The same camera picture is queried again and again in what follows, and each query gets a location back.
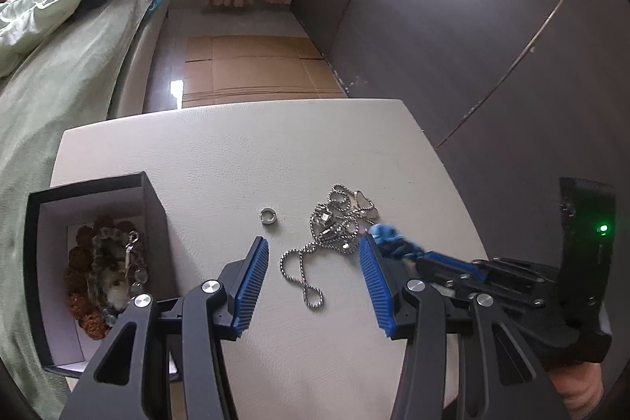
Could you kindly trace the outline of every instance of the blue gripper pad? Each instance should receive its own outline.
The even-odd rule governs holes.
[[[393,296],[380,267],[380,254],[375,253],[370,240],[371,237],[364,237],[361,240],[358,248],[358,260],[361,271],[363,271],[367,291],[370,293],[376,320],[379,327],[385,330],[385,335],[391,337],[396,330]]]
[[[234,297],[234,316],[232,318],[232,329],[238,337],[243,334],[251,323],[251,316],[258,301],[260,288],[267,273],[269,265],[269,244],[265,239],[261,239],[254,252],[248,255],[243,265],[248,265],[241,285]]]

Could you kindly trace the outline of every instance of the tangled chain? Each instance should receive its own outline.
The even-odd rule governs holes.
[[[306,281],[304,274],[304,255],[314,253],[317,249],[332,249],[342,255],[351,255],[358,246],[358,241],[365,233],[366,227],[374,225],[379,212],[374,203],[361,191],[352,192],[345,185],[335,184],[328,193],[326,203],[317,203],[310,217],[311,235],[314,242],[308,242],[301,248],[290,249],[280,258],[280,272],[285,280],[297,283],[302,287],[304,304],[316,309],[324,304],[324,294]],[[291,276],[284,269],[285,260],[297,254],[300,263],[300,277]],[[316,293],[319,300],[312,303],[308,293]]]

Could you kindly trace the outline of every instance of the silver ring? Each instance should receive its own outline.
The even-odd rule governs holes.
[[[278,220],[275,210],[270,207],[265,207],[260,211],[260,221],[264,225],[273,225]]]

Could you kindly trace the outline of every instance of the black box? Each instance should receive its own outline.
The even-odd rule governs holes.
[[[102,214],[132,220],[143,235],[147,292],[157,301],[179,295],[166,213],[145,172],[31,193],[24,224],[26,308],[43,368],[65,377],[81,377],[100,344],[87,337],[70,314],[63,277],[71,233]],[[172,361],[169,371],[176,378]]]

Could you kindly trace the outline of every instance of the table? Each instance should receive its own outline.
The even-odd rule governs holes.
[[[326,297],[321,311],[307,309],[278,269],[282,253],[311,239],[309,215],[333,184],[361,189],[384,222],[427,250],[486,257],[448,173],[399,100],[248,102],[83,126],[64,133],[51,185],[141,170],[165,207],[182,293],[242,258],[257,235],[269,240],[251,327],[223,344],[241,420],[390,416],[404,341],[378,328],[358,255],[322,250],[308,259],[309,281]],[[278,214],[271,229],[259,219],[266,206]],[[449,351],[447,399],[456,394],[456,358]]]

